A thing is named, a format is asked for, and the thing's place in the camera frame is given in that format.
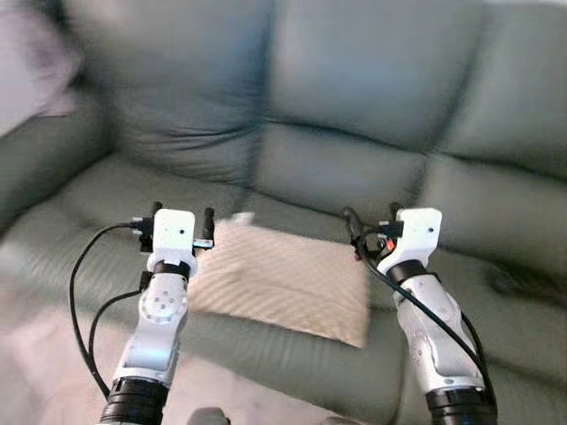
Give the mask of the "light textured pillow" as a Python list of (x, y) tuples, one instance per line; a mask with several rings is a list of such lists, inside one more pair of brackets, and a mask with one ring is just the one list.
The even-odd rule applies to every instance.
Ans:
[(214, 247), (198, 256), (198, 266), (188, 283), (194, 313), (366, 345), (368, 272), (348, 244), (224, 219), (216, 222)]

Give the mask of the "green leather sofa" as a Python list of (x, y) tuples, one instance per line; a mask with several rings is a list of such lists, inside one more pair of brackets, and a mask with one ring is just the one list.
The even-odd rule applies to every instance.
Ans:
[(0, 290), (138, 286), (109, 224), (160, 202), (344, 243), (340, 212), (442, 211), (431, 256), (500, 425), (566, 425), (567, 9), (490, 0), (57, 0), (77, 108), (0, 138)]

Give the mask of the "silver left robot leg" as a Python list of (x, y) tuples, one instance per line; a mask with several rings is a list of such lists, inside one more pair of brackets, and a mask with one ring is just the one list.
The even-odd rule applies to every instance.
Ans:
[(185, 425), (232, 425), (230, 417), (219, 407), (195, 409), (187, 418)]

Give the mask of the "pale lilac cushion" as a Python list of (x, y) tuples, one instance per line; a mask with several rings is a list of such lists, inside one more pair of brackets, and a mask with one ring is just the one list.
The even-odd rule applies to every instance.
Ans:
[(24, 0), (0, 0), (0, 129), (76, 109), (82, 54), (59, 25)]

